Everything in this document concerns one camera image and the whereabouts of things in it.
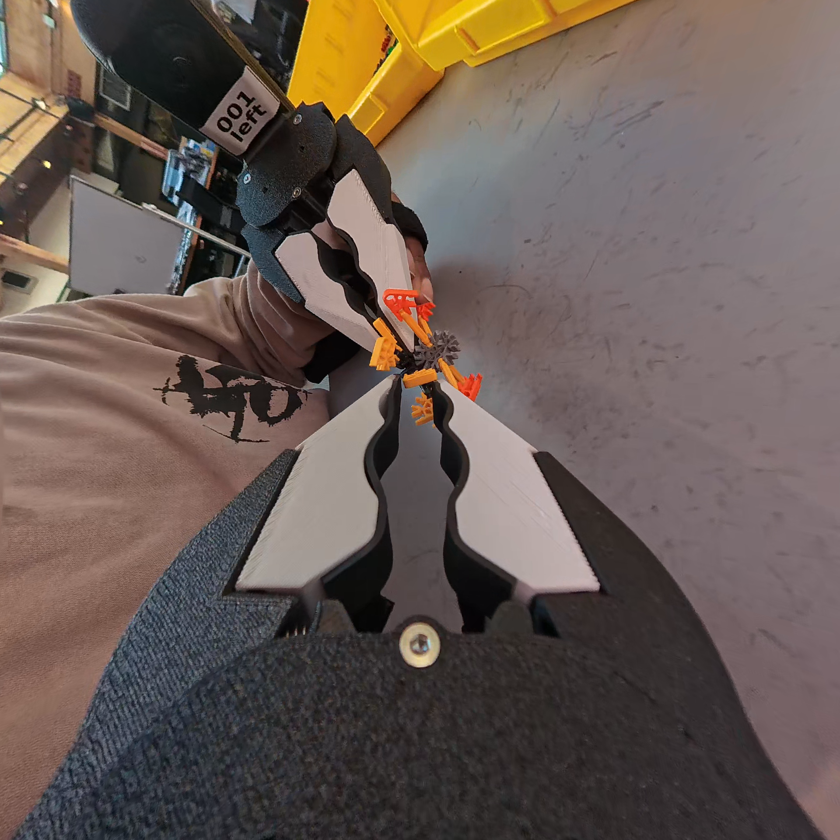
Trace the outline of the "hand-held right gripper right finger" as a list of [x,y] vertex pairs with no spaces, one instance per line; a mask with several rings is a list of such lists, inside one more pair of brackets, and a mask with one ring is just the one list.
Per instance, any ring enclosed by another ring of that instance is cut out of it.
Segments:
[[444,570],[463,632],[484,632],[507,602],[533,616],[546,595],[599,592],[547,476],[556,460],[445,381],[434,384],[434,425],[453,484]]

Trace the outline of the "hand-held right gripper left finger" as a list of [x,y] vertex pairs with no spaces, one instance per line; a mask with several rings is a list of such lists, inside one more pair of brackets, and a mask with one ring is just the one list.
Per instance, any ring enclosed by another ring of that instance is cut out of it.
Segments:
[[403,386],[377,383],[296,449],[235,580],[236,592],[292,596],[307,618],[339,602],[362,632],[380,632],[393,604],[384,473],[398,451]]

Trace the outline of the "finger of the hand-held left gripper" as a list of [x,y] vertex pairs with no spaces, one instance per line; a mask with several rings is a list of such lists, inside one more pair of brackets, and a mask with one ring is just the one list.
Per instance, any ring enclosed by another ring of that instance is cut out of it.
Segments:
[[351,169],[336,183],[327,219],[353,251],[358,270],[374,289],[376,309],[388,322],[398,344],[405,351],[414,350],[415,332],[399,320],[383,298],[388,290],[413,290],[404,238],[394,224],[384,219],[357,170]]
[[292,234],[277,247],[275,256],[303,296],[305,308],[370,354],[381,335],[362,311],[350,305],[342,283],[322,267],[319,246],[331,251],[312,233]]

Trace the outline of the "yellow black toy wheel assembly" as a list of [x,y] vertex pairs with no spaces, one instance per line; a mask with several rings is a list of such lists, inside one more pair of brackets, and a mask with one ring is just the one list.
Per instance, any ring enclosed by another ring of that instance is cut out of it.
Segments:
[[387,326],[383,318],[373,322],[378,337],[371,352],[369,366],[379,372],[398,370],[407,389],[420,388],[422,394],[415,399],[412,418],[416,426],[434,420],[433,400],[429,387],[442,375],[447,383],[471,401],[476,401],[482,385],[481,374],[465,376],[455,363],[460,345],[453,333],[433,331],[428,319],[433,314],[432,302],[418,303],[414,290],[387,289],[382,294],[385,310],[393,315],[397,324],[407,327],[415,338],[416,348],[408,350],[398,342],[394,327]]

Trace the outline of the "person's left forearm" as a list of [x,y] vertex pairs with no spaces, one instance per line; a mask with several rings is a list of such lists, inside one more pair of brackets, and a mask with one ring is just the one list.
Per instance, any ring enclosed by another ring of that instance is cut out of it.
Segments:
[[321,383],[360,347],[302,304],[281,294],[251,262],[243,276],[189,287],[179,302],[194,309],[201,333],[219,360],[294,386]]

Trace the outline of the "grey desk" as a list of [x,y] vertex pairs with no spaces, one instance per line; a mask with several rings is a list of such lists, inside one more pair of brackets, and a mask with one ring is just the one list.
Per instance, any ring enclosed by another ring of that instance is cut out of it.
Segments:
[[838,2],[635,2],[380,145],[479,404],[656,553],[838,838]]

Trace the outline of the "person's left hand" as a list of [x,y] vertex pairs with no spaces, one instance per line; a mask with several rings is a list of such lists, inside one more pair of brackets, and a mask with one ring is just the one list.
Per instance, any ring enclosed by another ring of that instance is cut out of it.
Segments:
[[434,303],[434,289],[426,259],[426,230],[414,210],[405,206],[394,192],[391,199],[395,223],[406,247],[409,275],[413,289],[417,292],[417,301]]

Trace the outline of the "yellow plastic bin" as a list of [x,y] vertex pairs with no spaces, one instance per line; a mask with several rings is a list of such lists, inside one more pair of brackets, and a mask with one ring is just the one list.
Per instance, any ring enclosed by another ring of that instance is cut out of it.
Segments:
[[443,79],[382,2],[311,1],[287,96],[322,103],[378,145]]
[[430,67],[481,66],[610,13],[627,1],[377,1],[402,43]]

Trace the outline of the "grey partition panel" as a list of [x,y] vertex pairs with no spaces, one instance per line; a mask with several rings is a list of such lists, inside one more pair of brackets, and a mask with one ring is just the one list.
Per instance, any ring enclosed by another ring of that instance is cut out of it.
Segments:
[[188,229],[177,219],[70,178],[69,285],[91,297],[172,293]]

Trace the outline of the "person's torso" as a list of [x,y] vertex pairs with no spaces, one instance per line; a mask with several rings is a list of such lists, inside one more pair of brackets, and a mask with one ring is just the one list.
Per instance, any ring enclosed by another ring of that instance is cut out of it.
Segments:
[[323,393],[219,360],[179,298],[2,319],[2,838],[51,782],[152,585],[329,418]]

